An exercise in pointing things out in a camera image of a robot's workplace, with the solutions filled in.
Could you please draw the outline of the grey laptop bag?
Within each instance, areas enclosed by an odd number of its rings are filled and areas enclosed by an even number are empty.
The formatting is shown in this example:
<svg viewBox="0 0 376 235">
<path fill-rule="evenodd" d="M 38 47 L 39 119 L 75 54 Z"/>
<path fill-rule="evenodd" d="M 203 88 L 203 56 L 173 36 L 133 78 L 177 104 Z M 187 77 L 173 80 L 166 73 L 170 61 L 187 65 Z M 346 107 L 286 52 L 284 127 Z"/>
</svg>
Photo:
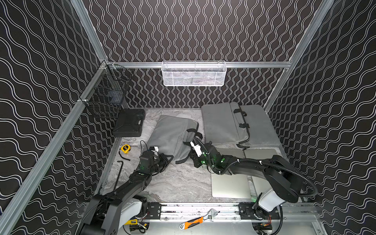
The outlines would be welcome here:
<svg viewBox="0 0 376 235">
<path fill-rule="evenodd" d="M 243 147 L 250 139 L 247 113 L 236 102 L 207 104 L 201 107 L 205 138 L 213 145 Z"/>
<path fill-rule="evenodd" d="M 239 131 L 244 131 L 239 148 L 279 147 L 281 142 L 270 118 L 260 105 L 240 106 L 236 109 L 240 117 Z"/>
<path fill-rule="evenodd" d="M 183 164 L 189 158 L 193 138 L 203 139 L 198 127 L 199 123 L 189 118 L 161 115 L 147 145 L 157 147 L 160 154 L 172 155 L 176 164 Z"/>
</svg>

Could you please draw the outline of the silver laptop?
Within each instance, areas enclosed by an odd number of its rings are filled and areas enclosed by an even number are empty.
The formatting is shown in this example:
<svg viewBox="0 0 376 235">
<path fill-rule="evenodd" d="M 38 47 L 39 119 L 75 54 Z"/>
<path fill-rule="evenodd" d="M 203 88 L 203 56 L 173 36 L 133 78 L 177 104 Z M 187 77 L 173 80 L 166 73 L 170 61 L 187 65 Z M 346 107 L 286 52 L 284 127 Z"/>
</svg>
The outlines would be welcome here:
<svg viewBox="0 0 376 235">
<path fill-rule="evenodd" d="M 243 174 L 212 174 L 211 193 L 214 198 L 251 199 L 249 181 Z"/>
<path fill-rule="evenodd" d="M 270 159 L 273 155 L 282 156 L 281 152 L 276 149 L 247 149 L 244 151 L 245 157 L 247 159 Z M 255 188 L 256 196 L 261 193 L 265 193 L 272 189 L 270 183 L 264 178 L 257 177 L 256 175 L 251 175 L 251 179 Z"/>
</svg>

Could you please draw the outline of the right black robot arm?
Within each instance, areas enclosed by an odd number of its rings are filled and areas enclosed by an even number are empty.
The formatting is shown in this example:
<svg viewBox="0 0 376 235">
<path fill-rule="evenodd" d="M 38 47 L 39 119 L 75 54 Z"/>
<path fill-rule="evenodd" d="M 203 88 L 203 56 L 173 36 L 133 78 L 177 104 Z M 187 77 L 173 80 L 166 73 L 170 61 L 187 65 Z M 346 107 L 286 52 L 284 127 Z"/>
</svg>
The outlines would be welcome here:
<svg viewBox="0 0 376 235">
<path fill-rule="evenodd" d="M 271 189 L 259 194 L 252 206 L 258 218 L 285 202 L 297 203 L 300 197 L 318 194 L 315 184 L 282 156 L 273 155 L 269 159 L 257 160 L 223 155 L 211 143 L 204 144 L 197 138 L 186 145 L 191 147 L 189 157 L 196 168 L 206 165 L 209 172 L 216 175 L 253 175 L 270 184 Z"/>
</svg>

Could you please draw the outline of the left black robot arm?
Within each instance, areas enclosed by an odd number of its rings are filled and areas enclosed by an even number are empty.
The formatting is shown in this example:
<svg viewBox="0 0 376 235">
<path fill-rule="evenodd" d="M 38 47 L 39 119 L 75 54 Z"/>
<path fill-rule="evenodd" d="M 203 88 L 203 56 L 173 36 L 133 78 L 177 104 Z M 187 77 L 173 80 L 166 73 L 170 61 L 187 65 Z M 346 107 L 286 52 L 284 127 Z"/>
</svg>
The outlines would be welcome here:
<svg viewBox="0 0 376 235">
<path fill-rule="evenodd" d="M 96 194 L 90 201 L 77 229 L 77 235 L 115 235 L 132 215 L 121 220 L 121 212 L 151 182 L 152 176 L 163 172 L 174 156 L 159 154 L 155 148 L 144 151 L 137 168 L 123 185 L 105 195 Z"/>
</svg>

